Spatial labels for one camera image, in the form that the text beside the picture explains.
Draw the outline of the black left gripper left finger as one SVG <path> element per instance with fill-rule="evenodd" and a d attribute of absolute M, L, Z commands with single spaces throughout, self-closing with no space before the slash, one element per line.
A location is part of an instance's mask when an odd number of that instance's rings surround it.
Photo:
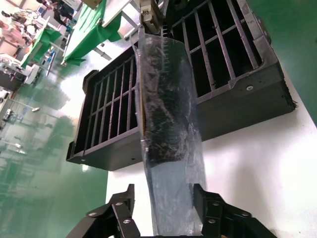
<path fill-rule="evenodd" d="M 70 231 L 68 238 L 123 238 L 124 229 L 133 226 L 135 185 L 126 191 L 113 194 L 109 202 L 86 213 Z"/>

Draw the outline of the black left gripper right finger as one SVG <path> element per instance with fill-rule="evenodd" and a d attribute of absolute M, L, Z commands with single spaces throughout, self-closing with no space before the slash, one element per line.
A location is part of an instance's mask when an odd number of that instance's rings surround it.
<path fill-rule="evenodd" d="M 226 203 L 218 193 L 194 185 L 194 207 L 205 238 L 273 238 L 275 235 L 251 213 Z"/>

